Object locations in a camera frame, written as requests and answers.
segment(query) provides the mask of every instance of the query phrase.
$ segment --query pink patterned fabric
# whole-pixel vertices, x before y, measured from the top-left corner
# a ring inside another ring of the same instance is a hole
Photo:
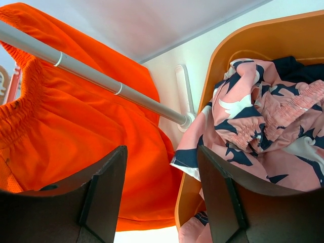
[[[323,104],[323,81],[286,82],[273,62],[237,59],[184,134],[171,165],[200,180],[197,147],[204,145],[266,181],[317,189],[324,186]]]
[[[179,243],[212,243],[207,214],[200,212],[183,224],[179,230]]]

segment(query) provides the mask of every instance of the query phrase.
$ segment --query white wall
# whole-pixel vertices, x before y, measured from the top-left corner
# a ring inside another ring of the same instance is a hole
[[[188,69],[194,109],[197,112],[211,54],[229,34],[251,23],[322,9],[324,9],[324,0],[273,0],[143,65],[151,72],[161,103],[180,111],[174,69],[178,64],[185,64]],[[162,117],[160,127],[176,147],[182,136],[176,124]]]
[[[178,231],[175,226],[146,230],[116,232],[114,243],[178,243]]]
[[[142,61],[270,0],[22,0]],[[0,5],[17,0],[0,0]]]

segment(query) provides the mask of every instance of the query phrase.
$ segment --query elastic waistband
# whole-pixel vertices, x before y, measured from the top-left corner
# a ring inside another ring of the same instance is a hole
[[[23,136],[36,116],[42,99],[44,75],[38,58],[9,44],[1,44],[22,69],[21,97],[0,106],[0,149],[3,149]]]

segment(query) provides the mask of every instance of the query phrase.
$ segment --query dark brown panel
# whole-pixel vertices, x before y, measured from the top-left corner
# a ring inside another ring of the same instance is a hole
[[[97,163],[42,191],[20,194],[0,191],[0,242],[75,243],[81,229],[78,224],[80,215],[87,207],[86,216],[89,219],[97,217],[97,210],[105,216],[98,220],[107,229],[103,232],[98,227],[99,222],[85,226],[90,232],[95,232],[97,238],[113,242],[126,158],[127,149],[121,146]],[[96,183],[90,182],[93,176]],[[93,187],[91,196],[88,190],[90,185]],[[97,203],[99,197],[103,199],[102,204]]]
[[[246,230],[249,242],[323,242],[323,188],[300,192],[266,182],[223,160],[206,147],[199,148],[198,160],[212,235],[221,233],[218,225],[227,219],[221,218],[213,209],[225,208],[224,205],[208,194],[224,190],[224,183],[219,183],[220,177],[223,180],[229,177],[235,181],[237,198],[249,225]]]
[[[240,220],[243,223],[240,226],[236,214],[241,214],[241,212],[236,212],[233,206],[232,199],[236,194],[233,182],[226,174],[222,175],[223,171],[217,170],[215,165],[201,152],[198,156],[198,166],[213,242],[225,243],[239,233],[242,226],[246,228],[242,216],[240,216]]]

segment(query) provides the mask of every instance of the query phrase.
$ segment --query shirred fabric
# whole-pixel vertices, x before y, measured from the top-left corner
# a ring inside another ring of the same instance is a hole
[[[280,79],[273,62],[237,59],[183,135],[171,165],[200,180],[197,147],[271,183],[324,186],[324,82]]]
[[[0,8],[0,20],[159,101],[148,70],[26,4]],[[127,145],[117,230],[175,224],[181,173],[159,116],[89,81],[2,43],[22,68],[22,95],[0,106],[0,188],[39,190]]]

